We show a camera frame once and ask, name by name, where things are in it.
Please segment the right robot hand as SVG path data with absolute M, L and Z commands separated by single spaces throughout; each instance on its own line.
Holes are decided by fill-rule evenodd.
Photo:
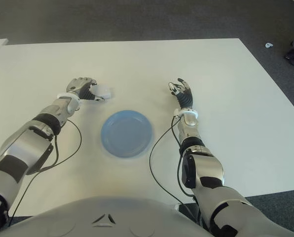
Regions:
M 181 78 L 178 78 L 178 82 L 176 83 L 168 83 L 169 90 L 172 95 L 174 95 L 180 105 L 181 109 L 191 108 L 193 107 L 193 96 L 191 92 L 191 88 L 186 81 Z

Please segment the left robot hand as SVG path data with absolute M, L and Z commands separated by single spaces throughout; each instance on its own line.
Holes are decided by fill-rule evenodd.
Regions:
M 92 88 L 95 86 L 97 86 L 95 79 L 88 77 L 74 78 L 66 87 L 66 92 L 76 95 L 81 100 L 105 101 L 103 97 L 93 93 Z

